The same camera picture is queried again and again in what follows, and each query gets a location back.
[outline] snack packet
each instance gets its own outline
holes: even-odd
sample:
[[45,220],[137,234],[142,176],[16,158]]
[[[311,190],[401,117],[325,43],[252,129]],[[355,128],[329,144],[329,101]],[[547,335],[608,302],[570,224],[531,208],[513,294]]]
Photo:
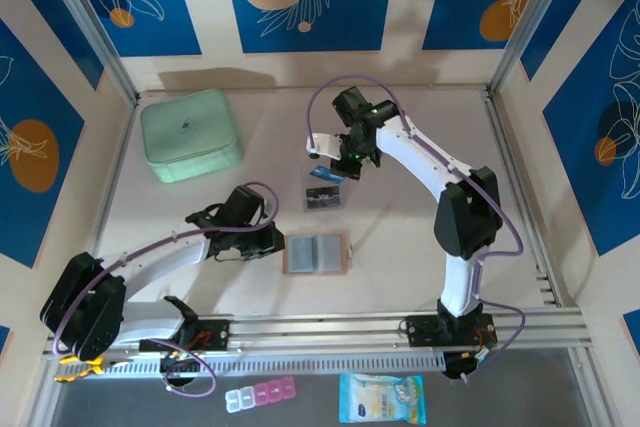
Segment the snack packet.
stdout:
[[427,425],[422,377],[340,375],[340,422],[404,420]]

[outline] orange circle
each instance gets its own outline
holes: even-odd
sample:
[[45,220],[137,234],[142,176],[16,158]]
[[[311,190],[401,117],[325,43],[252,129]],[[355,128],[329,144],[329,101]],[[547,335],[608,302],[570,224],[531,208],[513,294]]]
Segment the orange circle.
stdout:
[[116,7],[109,14],[109,18],[111,19],[111,22],[116,24],[118,27],[122,27],[123,29],[133,27],[133,15],[128,10]]
[[604,165],[611,165],[616,160],[616,143],[609,137],[604,137],[596,143],[596,160]]
[[42,193],[58,174],[60,152],[53,130],[39,120],[23,120],[9,134],[14,153],[9,156],[13,176],[25,189]]
[[509,40],[529,0],[497,0],[484,11],[480,34],[491,42]]
[[298,24],[298,30],[303,34],[311,32],[311,24],[309,22],[300,22]]

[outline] gray eraser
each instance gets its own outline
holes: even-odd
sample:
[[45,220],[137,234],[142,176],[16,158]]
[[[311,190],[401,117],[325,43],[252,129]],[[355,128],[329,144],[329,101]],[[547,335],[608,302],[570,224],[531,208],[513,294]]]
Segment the gray eraser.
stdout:
[[318,272],[342,270],[342,236],[319,235],[316,240]]
[[288,238],[287,272],[290,274],[340,272],[342,261],[341,235],[294,235]]
[[311,235],[289,237],[288,266],[292,274],[309,274],[316,271],[315,239]]

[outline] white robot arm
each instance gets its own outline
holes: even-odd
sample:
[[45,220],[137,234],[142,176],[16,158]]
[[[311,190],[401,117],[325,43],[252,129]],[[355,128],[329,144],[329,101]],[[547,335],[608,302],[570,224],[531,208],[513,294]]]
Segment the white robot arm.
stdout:
[[[442,150],[408,117],[402,119],[397,106],[389,101],[373,106],[354,87],[342,92],[333,105],[351,132],[348,135],[314,133],[307,139],[307,152],[314,158],[329,157],[334,173],[356,180],[360,177],[361,159],[369,157],[380,166],[380,153],[387,154],[411,172],[436,202],[444,202],[444,209],[439,205],[435,229],[436,238],[446,251],[440,304],[454,318],[470,314],[478,307],[478,300],[472,295],[473,279],[477,275],[476,258],[495,240],[495,233],[502,225],[499,216],[452,173],[454,168],[466,176],[474,176],[476,172]],[[424,144],[440,158],[427,151]],[[445,159],[447,165],[443,165],[441,159]],[[484,177],[485,184],[494,184],[495,200],[499,200],[493,173],[484,168],[479,175]],[[452,196],[462,198],[452,200]],[[461,227],[457,224],[465,223],[464,215],[473,221],[467,222],[472,224],[467,227],[476,232],[456,231]]]
[[[421,137],[464,174],[471,175],[471,167],[451,157],[420,132],[410,119],[406,120],[412,129],[411,134],[404,129],[400,117],[396,115],[376,129],[376,147],[400,162],[422,182],[437,202],[447,185],[456,184],[460,179],[444,168],[412,137]],[[309,154],[329,157],[335,161],[341,160],[341,140],[338,136],[314,133],[313,140],[314,146],[309,140],[307,141]],[[463,259],[446,254],[445,283],[440,300],[454,317],[466,315],[478,306],[478,301],[471,295],[476,256],[477,253],[469,259]]]
[[[259,182],[241,185],[225,203],[194,212],[164,239],[105,259],[86,252],[76,255],[42,308],[40,320],[52,332],[60,330],[60,339],[80,360],[93,359],[111,345],[189,338],[199,320],[180,299],[167,296],[160,302],[135,302],[132,298],[177,268],[217,259],[231,248],[238,251],[240,260],[284,249],[284,236],[273,221],[277,198],[274,211],[266,218],[265,200],[249,188],[255,184],[275,196]],[[127,280],[110,274],[117,267],[128,269]],[[81,303],[74,307],[78,298]]]

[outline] mint green case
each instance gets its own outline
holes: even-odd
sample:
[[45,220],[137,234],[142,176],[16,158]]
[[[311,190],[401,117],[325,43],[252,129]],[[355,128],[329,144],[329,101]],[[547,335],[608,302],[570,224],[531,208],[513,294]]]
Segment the mint green case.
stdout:
[[162,182],[176,182],[242,160],[233,112],[219,90],[148,106],[142,111],[147,162]]

